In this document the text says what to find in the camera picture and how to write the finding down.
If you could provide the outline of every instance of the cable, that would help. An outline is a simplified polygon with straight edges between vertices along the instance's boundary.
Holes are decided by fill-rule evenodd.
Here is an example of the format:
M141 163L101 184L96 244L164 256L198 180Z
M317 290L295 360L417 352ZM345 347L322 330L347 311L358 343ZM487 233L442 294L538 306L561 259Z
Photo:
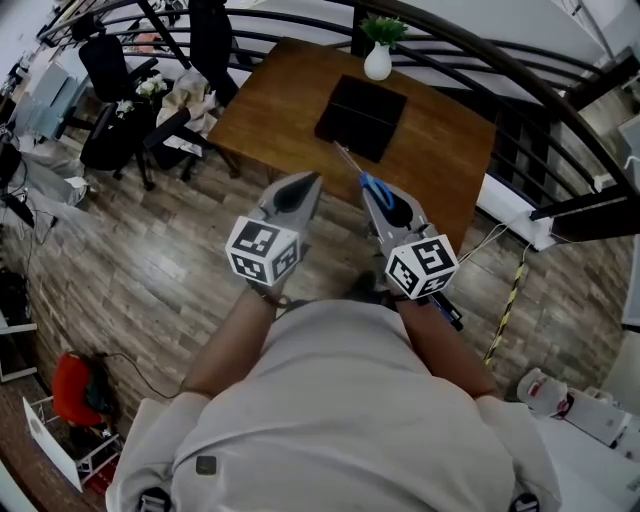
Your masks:
M522 274L524 273L524 262L527 256L527 250L531 247L531 243L529 243L522 251L522 256L520 257L520 265L518 265L518 270L516 271L516 277L513 280L513 285L511 286L511 293L509 294L509 300L507 301L507 306L505 307L504 313L502 314L502 319L500 320L500 325L496 331L495 336L493 337L493 341L491 342L491 346L489 350L487 350L482 362L490 366L491 359L493 354L497 350L497 348L502 343L502 335L504 334L504 330L507 327L507 323L509 322L509 316L511 315L511 309L513 308L513 303L516 300L516 296L518 295L518 286L520 285L520 279L522 278Z
M129 363L131 363L133 365L133 367L135 368L136 372L138 372L138 375L140 375L140 378L142 379L142 381L147 385L147 387L153 391L154 393L157 393L158 395L160 395L162 398L166 398L167 400L171 400L172 398L177 397L180 392L178 391L175 395L171 395L171 396L167 396L163 393L160 393L160 391L158 391L156 388L154 388L151 384L149 384L149 381L144 377L144 375L142 375L142 372L140 371L140 369L138 368L138 365L135 363L135 361L133 359L131 359L127 354L124 354L122 352L115 352L113 354L105 354L102 356L102 359L108 359L110 357L115 357L115 356L120 356L120 357L124 357L127 361L129 361Z
M500 233L498 233L496 236L494 236L493 238L489 238L492 233L498 229L500 226L504 226L504 228L502 229L502 231L500 231ZM478 245L476 245L475 248L471 249L470 251L468 251L467 253L463 254L462 257L459 260L459 263L462 263L463 261L468 260L471 256L473 256L476 252L478 252L480 249L482 249L485 245L488 245L489 243L493 242L494 240L496 240L497 238L499 238L500 236L502 236L502 234L507 231L507 229L509 229L509 226L506 225L504 222L501 222L500 224L496 225L496 227L494 227L491 231L489 231L489 234L487 236L484 237L484 239L482 240L482 242L480 242Z

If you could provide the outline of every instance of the green plant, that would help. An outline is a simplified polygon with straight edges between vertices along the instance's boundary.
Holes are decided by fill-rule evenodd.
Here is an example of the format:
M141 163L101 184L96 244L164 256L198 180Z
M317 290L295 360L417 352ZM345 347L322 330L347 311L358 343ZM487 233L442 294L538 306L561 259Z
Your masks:
M362 20L360 28L369 39L392 49L396 47L396 41L402 39L408 29L398 18L378 16L369 16L366 20Z

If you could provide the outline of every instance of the yellow black striped cable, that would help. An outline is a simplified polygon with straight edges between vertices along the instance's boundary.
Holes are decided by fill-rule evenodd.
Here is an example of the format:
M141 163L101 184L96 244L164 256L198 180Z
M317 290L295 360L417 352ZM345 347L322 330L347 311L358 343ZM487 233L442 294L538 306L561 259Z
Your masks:
M527 255L527 249L529 245L525 247L524 251L522 251L522 257L520 258L520 266L516 271L516 277L513 281L513 286L511 286L511 294L509 295L509 302L507 302L507 307L504 310L504 314L502 315L502 320L500 320L500 326L496 331L496 335L493 338L493 342L487 350L487 353L484 355L482 361L485 365L489 366L491 364L491 358L493 357L494 352L502 343L502 334L504 333L505 328L507 327L507 323L509 322L509 315L511 314L511 308L513 307L513 302L516 300L516 295L518 294L518 286L520 285L520 278L522 277L522 273L524 272L524 261Z

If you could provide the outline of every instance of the red object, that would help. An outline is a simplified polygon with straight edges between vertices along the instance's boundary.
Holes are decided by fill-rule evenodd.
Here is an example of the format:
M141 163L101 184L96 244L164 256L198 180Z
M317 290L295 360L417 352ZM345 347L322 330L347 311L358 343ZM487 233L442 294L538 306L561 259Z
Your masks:
M91 367L78 356L65 354L58 361L53 377L53 408L58 415L82 427L102 423L102 417L87 406L85 388Z

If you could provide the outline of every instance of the white device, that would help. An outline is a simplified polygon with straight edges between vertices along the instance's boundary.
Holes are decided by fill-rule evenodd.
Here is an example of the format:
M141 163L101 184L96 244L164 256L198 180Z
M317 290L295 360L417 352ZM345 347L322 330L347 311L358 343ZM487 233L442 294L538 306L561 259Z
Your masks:
M239 217L225 251L235 274L273 286L300 261L300 235L281 226Z
M394 248L385 272L413 300L442 290L459 268L449 239L439 235Z
M611 446L631 420L631 414L613 405L602 403L581 391L572 389L573 404L564 417L583 432Z

